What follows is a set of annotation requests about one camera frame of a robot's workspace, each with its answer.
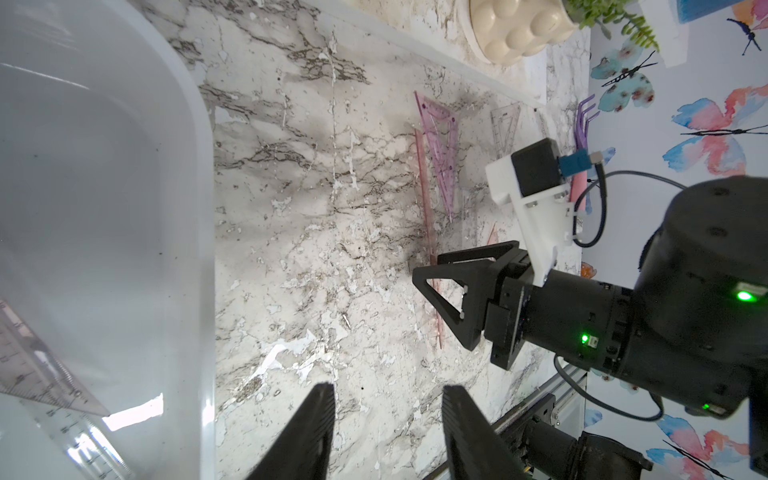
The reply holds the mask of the clear stencil ruler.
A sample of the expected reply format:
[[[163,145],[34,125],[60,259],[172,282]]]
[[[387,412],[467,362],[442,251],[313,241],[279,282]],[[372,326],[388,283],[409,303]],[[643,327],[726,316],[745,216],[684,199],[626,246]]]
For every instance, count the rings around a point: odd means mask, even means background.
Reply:
[[[491,125],[498,158],[514,151],[514,138],[521,113],[520,104],[511,104],[491,111]]]

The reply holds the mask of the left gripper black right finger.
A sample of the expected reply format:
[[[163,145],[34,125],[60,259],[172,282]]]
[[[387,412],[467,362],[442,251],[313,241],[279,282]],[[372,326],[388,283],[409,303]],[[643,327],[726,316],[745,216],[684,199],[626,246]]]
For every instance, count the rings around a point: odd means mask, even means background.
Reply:
[[[452,479],[527,479],[522,462],[495,433],[467,390],[446,385],[442,425]]]

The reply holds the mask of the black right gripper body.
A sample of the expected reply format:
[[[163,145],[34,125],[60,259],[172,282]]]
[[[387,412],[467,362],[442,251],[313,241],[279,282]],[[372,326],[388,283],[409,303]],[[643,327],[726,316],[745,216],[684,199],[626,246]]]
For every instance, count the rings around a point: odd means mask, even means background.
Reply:
[[[682,190],[646,243],[633,288],[551,272],[531,286],[506,269],[487,307],[491,361],[524,342],[716,418],[748,401],[767,414],[767,181]]]

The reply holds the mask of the clear triangle ruler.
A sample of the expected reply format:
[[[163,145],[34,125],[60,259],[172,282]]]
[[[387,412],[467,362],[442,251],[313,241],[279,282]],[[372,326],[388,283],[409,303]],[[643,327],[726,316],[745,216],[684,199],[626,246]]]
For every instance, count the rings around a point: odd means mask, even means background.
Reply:
[[[1,393],[105,417],[104,405],[5,302],[1,302]]]

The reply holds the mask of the clear straight ruler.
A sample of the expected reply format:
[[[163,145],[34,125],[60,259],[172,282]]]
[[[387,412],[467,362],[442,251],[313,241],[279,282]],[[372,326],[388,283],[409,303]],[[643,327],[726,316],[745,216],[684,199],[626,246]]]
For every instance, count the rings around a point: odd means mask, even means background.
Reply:
[[[35,424],[83,479],[135,479],[135,474],[88,414],[21,400]]]

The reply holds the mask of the pink isosceles triangle ruler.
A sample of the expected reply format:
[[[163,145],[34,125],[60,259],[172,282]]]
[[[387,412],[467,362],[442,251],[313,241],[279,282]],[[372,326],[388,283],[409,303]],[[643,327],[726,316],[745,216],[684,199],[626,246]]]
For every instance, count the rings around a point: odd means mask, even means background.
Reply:
[[[494,223],[490,230],[486,244],[493,245],[493,244],[496,244],[498,241],[499,241],[499,236],[498,236],[498,230],[497,230],[497,223]]]

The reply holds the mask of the white storage box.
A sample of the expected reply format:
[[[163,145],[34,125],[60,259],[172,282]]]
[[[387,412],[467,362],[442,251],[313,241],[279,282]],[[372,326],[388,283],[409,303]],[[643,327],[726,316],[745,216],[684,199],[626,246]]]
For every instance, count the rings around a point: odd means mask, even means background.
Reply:
[[[211,479],[213,139],[126,1],[1,5],[1,302],[104,405],[135,479]],[[1,393],[1,475],[83,479]]]

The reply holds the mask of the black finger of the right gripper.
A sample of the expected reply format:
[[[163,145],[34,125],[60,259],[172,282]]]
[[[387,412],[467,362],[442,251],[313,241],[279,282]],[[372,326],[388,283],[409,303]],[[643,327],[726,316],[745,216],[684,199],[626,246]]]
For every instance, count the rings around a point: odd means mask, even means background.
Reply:
[[[489,244],[470,249],[446,252],[437,256],[438,265],[449,265],[479,260],[507,260],[509,263],[526,263],[528,252],[517,240]]]
[[[508,259],[440,260],[417,267],[412,281],[459,344],[474,350],[481,339],[494,351],[510,349]]]

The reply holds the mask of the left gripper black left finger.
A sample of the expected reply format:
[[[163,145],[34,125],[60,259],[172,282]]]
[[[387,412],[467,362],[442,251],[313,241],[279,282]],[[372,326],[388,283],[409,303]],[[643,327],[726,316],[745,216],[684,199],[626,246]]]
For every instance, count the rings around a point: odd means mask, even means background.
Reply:
[[[334,424],[334,385],[318,383],[247,479],[326,479]]]

